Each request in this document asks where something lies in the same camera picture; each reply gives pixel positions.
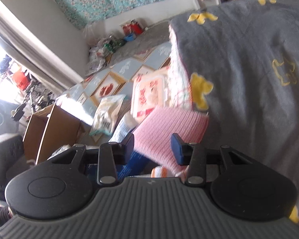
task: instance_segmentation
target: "pink towel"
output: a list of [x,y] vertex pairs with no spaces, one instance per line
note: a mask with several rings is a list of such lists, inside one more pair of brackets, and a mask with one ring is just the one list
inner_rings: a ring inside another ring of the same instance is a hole
[[201,141],[208,116],[180,108],[156,108],[133,132],[134,150],[168,168],[174,175],[185,169],[179,166],[171,150],[171,135],[178,133],[184,142]]

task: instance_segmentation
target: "wall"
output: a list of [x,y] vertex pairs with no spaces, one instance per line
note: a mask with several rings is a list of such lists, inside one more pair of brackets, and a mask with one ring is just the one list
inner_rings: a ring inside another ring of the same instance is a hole
[[84,76],[88,46],[81,31],[68,21],[54,0],[1,1],[55,55],[80,76]]
[[194,9],[192,0],[165,0],[136,7],[115,17],[94,24],[95,33],[105,36],[111,32],[121,31],[120,24],[136,19],[142,25],[150,26],[182,12]]

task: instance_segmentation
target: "metal screw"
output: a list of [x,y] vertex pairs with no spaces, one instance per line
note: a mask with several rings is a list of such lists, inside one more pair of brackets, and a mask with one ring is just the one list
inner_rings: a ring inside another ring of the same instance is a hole
[[100,182],[103,184],[111,184],[116,182],[116,179],[113,176],[104,176],[100,178]]
[[199,176],[192,176],[187,179],[190,184],[201,184],[204,182],[204,179]]

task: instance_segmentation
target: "orange-red object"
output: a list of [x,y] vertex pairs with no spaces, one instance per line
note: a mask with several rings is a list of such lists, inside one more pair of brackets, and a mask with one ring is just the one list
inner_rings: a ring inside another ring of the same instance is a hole
[[17,84],[17,87],[24,91],[30,84],[28,78],[25,76],[24,72],[21,70],[16,71],[12,75],[12,80]]

